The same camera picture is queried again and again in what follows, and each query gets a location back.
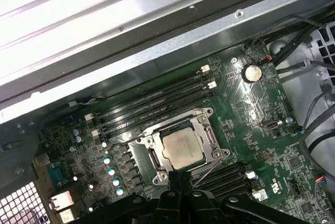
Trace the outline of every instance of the ram slot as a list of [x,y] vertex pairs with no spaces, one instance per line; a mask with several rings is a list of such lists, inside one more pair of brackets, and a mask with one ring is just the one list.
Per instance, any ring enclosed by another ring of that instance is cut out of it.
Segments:
[[174,104],[168,103],[167,105],[162,106],[156,111],[150,112],[146,116],[142,116],[139,119],[139,121],[128,122],[127,125],[124,127],[121,128],[117,127],[106,130],[103,129],[103,134],[105,135],[106,138],[112,138],[139,126],[154,125],[157,122],[164,121],[174,116],[174,112],[176,109],[182,110],[192,107],[195,104],[199,104],[199,101],[202,101],[203,99],[207,98],[210,95],[211,93],[209,91],[202,90],[198,93],[192,94],[191,97],[187,97],[186,99],[184,99],[185,101],[183,102],[178,101],[177,103]]
[[185,96],[192,95],[193,93],[199,92],[204,88],[205,84],[195,84],[194,86],[188,87],[187,89],[176,91],[164,96],[162,98],[148,101],[140,107],[136,107],[131,110],[123,111],[122,113],[117,113],[113,115],[113,119],[101,124],[102,127],[114,127],[119,124],[124,124],[127,121],[133,120],[135,117],[146,114],[148,111],[155,110],[161,105],[166,103],[173,103],[179,99],[182,99]]
[[169,92],[176,91],[180,88],[195,84],[199,82],[199,80],[201,80],[204,76],[204,73],[198,75],[192,73],[187,76],[183,76],[178,80],[173,80],[160,87],[153,88],[145,92],[145,94],[136,96],[135,98],[127,99],[121,103],[104,109],[99,114],[101,115],[101,117],[109,117],[112,114],[122,111],[124,109],[137,107],[148,100],[159,98],[161,96],[164,96],[165,94],[168,94]]

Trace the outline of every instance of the solid capacitor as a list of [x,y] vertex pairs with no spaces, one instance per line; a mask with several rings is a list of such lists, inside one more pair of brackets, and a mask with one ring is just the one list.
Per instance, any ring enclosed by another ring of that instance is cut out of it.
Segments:
[[118,177],[113,180],[113,185],[114,186],[120,185],[120,179]]
[[75,137],[75,141],[77,143],[80,143],[80,142],[82,142],[82,138],[80,136],[77,136],[77,137]]
[[110,175],[110,176],[113,176],[114,174],[115,174],[115,169],[112,167],[112,168],[110,168],[109,170],[108,170],[108,174]]
[[109,157],[105,157],[105,158],[104,158],[104,163],[105,163],[106,165],[108,165],[108,164],[110,163],[110,158],[109,158]]
[[122,194],[124,194],[124,191],[121,188],[119,188],[116,190],[116,194],[121,196]]
[[79,135],[79,131],[77,129],[73,129],[72,134],[76,137]]

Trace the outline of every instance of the cable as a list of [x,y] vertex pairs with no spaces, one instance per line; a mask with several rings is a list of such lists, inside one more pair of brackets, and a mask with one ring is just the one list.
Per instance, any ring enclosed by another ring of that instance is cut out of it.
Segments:
[[315,180],[315,186],[314,186],[314,198],[315,198],[315,202],[318,205],[318,207],[321,209],[321,211],[323,213],[325,213],[325,215],[330,220],[335,220],[335,217],[321,206],[321,203],[320,203],[320,200],[319,200],[319,197],[318,197],[318,185],[321,184],[321,183],[327,183],[327,181],[325,180],[325,178],[323,176],[320,177],[320,178],[318,178],[317,180]]
[[[321,14],[320,22],[328,23],[335,19],[335,10],[331,10],[331,12],[327,12],[327,14]],[[280,50],[277,54],[276,59],[274,61],[274,65],[278,66],[282,63],[289,55],[295,51],[296,48],[305,40],[305,38],[309,37],[309,35],[315,31],[318,27],[309,25],[302,31],[300,31],[284,48]]]
[[326,111],[324,111],[320,116],[318,116],[304,131],[302,137],[299,140],[299,146],[303,153],[303,155],[311,161],[311,163],[317,168],[321,173],[323,173],[326,177],[335,181],[335,177],[326,171],[319,163],[312,157],[310,154],[308,147],[306,145],[305,140],[307,137],[318,128],[323,122],[325,122],[328,118],[330,118],[335,113],[335,104],[330,106]]
[[283,74],[283,73],[286,73],[286,72],[289,72],[289,71],[294,71],[294,70],[297,70],[297,69],[300,69],[302,67],[305,67],[305,63],[297,63],[297,64],[294,64],[290,67],[287,67],[287,68],[282,68],[282,69],[279,69],[277,70],[277,73],[278,74]]
[[317,27],[320,27],[320,28],[324,28],[326,29],[326,26],[322,23],[319,23],[317,21],[313,21],[309,18],[306,18],[306,17],[303,17],[303,16],[299,16],[299,15],[289,15],[289,16],[286,16],[282,19],[279,19],[278,21],[276,21],[274,24],[270,25],[269,27],[267,27],[266,29],[264,29],[262,32],[260,32],[253,40],[252,40],[252,43],[251,43],[251,47],[253,48],[254,45],[256,44],[256,42],[261,38],[263,37],[266,33],[268,33],[271,29],[273,29],[274,27],[276,27],[277,25],[281,24],[282,22],[286,21],[286,20],[289,20],[289,19],[292,19],[292,18],[296,18],[296,19],[299,19],[301,21],[304,21],[306,23],[309,23],[309,24],[312,24],[314,26],[317,26]]
[[309,121],[309,118],[310,118],[310,115],[312,114],[312,111],[314,109],[314,107],[316,106],[316,104],[318,103],[318,101],[326,96],[328,93],[330,93],[331,90],[329,91],[325,91],[325,92],[322,92],[319,96],[317,96],[316,98],[314,98],[314,100],[312,101],[312,103],[310,104],[309,108],[308,108],[308,111],[307,111],[307,115],[306,115],[306,119],[305,119],[305,122],[303,124],[303,130],[306,129],[306,126],[308,124],[308,121]]
[[[330,63],[324,63],[324,62],[319,62],[319,61],[310,61],[310,65],[320,66],[320,67],[326,68],[327,70],[335,71],[335,65],[330,64]],[[279,69],[279,70],[277,70],[277,73],[278,74],[283,74],[283,73],[286,73],[286,72],[289,72],[289,71],[294,71],[294,70],[300,69],[302,67],[306,67],[304,62],[294,64],[294,65],[292,65],[290,67],[287,67],[287,68]]]
[[319,138],[317,138],[316,140],[314,140],[312,142],[312,144],[309,145],[308,147],[308,151],[310,153],[313,152],[313,150],[315,149],[315,147],[317,147],[321,142],[327,140],[327,139],[330,139],[332,137],[335,137],[335,132],[330,132],[330,133],[327,133],[327,134],[324,134],[322,136],[320,136]]

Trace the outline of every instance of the black ram slot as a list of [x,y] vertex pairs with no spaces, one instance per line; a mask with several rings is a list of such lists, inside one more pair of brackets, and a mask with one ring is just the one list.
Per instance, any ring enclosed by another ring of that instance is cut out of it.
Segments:
[[244,177],[244,170],[241,163],[220,167],[208,174],[196,189],[210,191],[215,197],[249,192],[250,185]]
[[119,109],[122,106],[129,106],[129,105],[138,106],[139,103],[142,103],[145,100],[164,95],[170,89],[178,89],[178,88],[180,88],[180,86],[184,87],[184,86],[188,85],[189,82],[191,82],[191,83],[194,82],[194,81],[198,82],[198,80],[201,79],[204,76],[205,76],[205,73],[201,73],[201,74],[191,73],[189,75],[180,77],[177,80],[172,80],[168,83],[165,83],[162,86],[150,89],[150,90],[146,91],[144,94],[137,96],[136,98],[130,98],[130,99],[127,99],[127,100],[125,100],[123,102],[120,102],[116,105],[113,105],[109,108],[106,108],[106,109],[104,109],[100,112],[100,115],[104,114],[104,113],[107,113],[111,110]]
[[[182,108],[190,108],[195,104],[198,104],[199,101],[205,99],[206,97],[210,96],[209,92],[205,92],[202,91],[201,93],[197,94],[198,96],[196,96],[193,99],[187,100],[186,102],[184,102],[183,104],[178,104],[178,109],[182,109]],[[118,136],[124,132],[130,131],[135,127],[141,126],[141,125],[154,125],[157,122],[161,122],[164,121],[166,119],[168,119],[169,117],[173,116],[173,112],[175,112],[176,108],[170,108],[170,106],[167,107],[167,109],[164,111],[164,113],[162,113],[161,115],[157,115],[156,117],[153,118],[149,118],[146,120],[142,120],[140,122],[135,122],[134,124],[131,124],[129,126],[125,126],[121,129],[116,129],[116,130],[107,130],[106,132],[103,131],[103,134],[107,137],[107,138],[112,138],[115,136]]]
[[229,194],[233,194],[233,192],[235,192],[236,190],[239,191],[243,191],[243,192],[247,192],[248,191],[248,186],[246,184],[245,181],[234,181],[233,183],[223,186],[223,187],[218,187],[215,188],[213,190],[208,190],[210,191],[212,194],[214,194],[214,196],[226,196]]
[[226,185],[229,185],[230,183],[238,182],[239,180],[244,181],[241,174],[232,174],[229,177],[222,178],[222,180],[211,181],[211,182],[209,182],[207,184],[203,184],[199,187],[201,187],[202,190],[213,190],[213,189],[216,189],[217,187],[225,187]]
[[194,87],[194,86],[204,86],[205,84],[203,83],[199,83],[199,81],[196,81],[196,82],[192,82],[192,83],[187,83],[185,84],[184,86],[179,86],[177,87],[176,89],[173,89],[169,92],[165,92],[165,93],[159,93],[157,94],[156,93],[156,96],[147,96],[143,99],[141,99],[141,102],[138,102],[136,104],[126,104],[126,105],[122,105],[116,109],[113,109],[113,110],[110,110],[108,113],[105,113],[103,115],[100,115],[97,119],[97,121],[107,121],[108,119],[110,118],[116,118],[116,117],[119,117],[120,115],[122,114],[125,114],[127,112],[130,112],[132,110],[137,110],[141,107],[145,107],[148,103],[153,103],[155,100],[163,100],[165,99],[167,96],[171,96],[172,94],[175,94],[177,93],[178,91],[182,90],[182,89],[185,89],[185,88],[189,88],[189,87]]
[[115,115],[115,118],[121,117],[124,115],[124,118],[118,120],[118,121],[109,121],[106,123],[103,123],[101,126],[108,127],[108,128],[113,128],[120,126],[122,124],[125,124],[126,122],[129,122],[131,120],[134,120],[142,115],[147,114],[149,111],[153,111],[157,108],[160,108],[162,105],[167,104],[167,103],[173,103],[176,102],[180,99],[183,99],[186,96],[192,95],[196,92],[199,92],[203,89],[203,86],[200,84],[197,84],[194,87],[190,87],[187,91],[177,91],[171,94],[168,97],[164,97],[158,100],[154,100],[152,102],[148,102],[145,106],[135,108],[135,110],[129,111],[128,115],[125,115],[126,112],[122,112],[120,114]]

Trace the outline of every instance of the integrated circuit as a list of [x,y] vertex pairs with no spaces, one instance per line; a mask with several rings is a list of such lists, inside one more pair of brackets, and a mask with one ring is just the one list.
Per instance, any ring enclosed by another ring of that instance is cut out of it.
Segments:
[[294,158],[292,158],[292,159],[290,159],[290,160],[288,160],[289,161],[289,165],[291,166],[291,168],[297,168],[297,167],[299,167],[300,165],[301,165],[301,162],[300,162],[300,159],[299,159],[299,157],[294,157]]
[[301,210],[303,211],[303,213],[308,213],[308,212],[312,212],[313,211],[313,206],[311,205],[310,202],[306,202],[300,205]]
[[190,166],[204,158],[200,140],[191,127],[176,131],[164,137],[162,141],[163,154],[170,160],[175,170]]
[[212,108],[196,108],[142,132],[139,144],[146,146],[157,170],[154,184],[167,184],[170,171],[185,169],[195,175],[229,156],[230,150],[222,151],[211,129],[212,114]]

